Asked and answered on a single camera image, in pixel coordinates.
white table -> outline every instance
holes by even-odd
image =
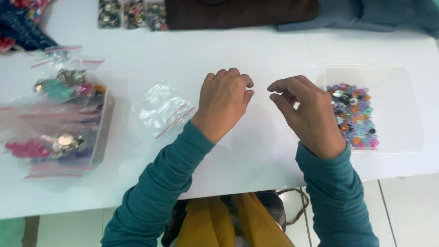
[[[116,105],[105,158],[83,178],[24,181],[26,172],[8,155],[0,156],[0,219],[118,206],[146,165],[171,142],[145,134],[130,116],[130,106],[162,78],[197,104],[206,74],[230,67],[253,78],[256,94],[247,113],[197,168],[181,199],[305,185],[295,162],[298,139],[268,99],[266,87],[298,74],[315,80],[330,63],[396,65],[410,73],[425,146],[417,154],[354,154],[351,161],[362,179],[439,171],[439,131],[434,127],[439,120],[439,54],[427,35],[331,29],[278,33],[272,27],[99,30],[96,1],[57,1],[51,8],[48,34],[60,44],[84,45],[83,54],[107,59],[97,75]],[[34,60],[23,53],[0,56],[2,100],[35,83],[38,77],[29,69]]]

clear plastic box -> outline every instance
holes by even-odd
[[[340,83],[369,88],[371,120],[380,144],[376,150],[353,153],[416,153],[424,146],[424,134],[408,72],[384,65],[329,65],[316,85],[326,89]]]

mustard yellow fabric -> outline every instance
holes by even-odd
[[[253,247],[295,247],[254,193],[232,195],[242,230]],[[235,247],[235,232],[219,196],[192,199],[176,247]]]

person's left hand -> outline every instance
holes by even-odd
[[[216,144],[244,115],[255,94],[252,79],[237,68],[209,73],[201,87],[199,109],[191,122]]]

forearm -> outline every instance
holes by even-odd
[[[296,160],[304,173],[321,246],[377,246],[363,200],[361,180],[349,161],[350,149],[322,160],[302,144]]]
[[[192,123],[149,164],[105,228],[103,246],[156,246],[191,175],[214,145]]]

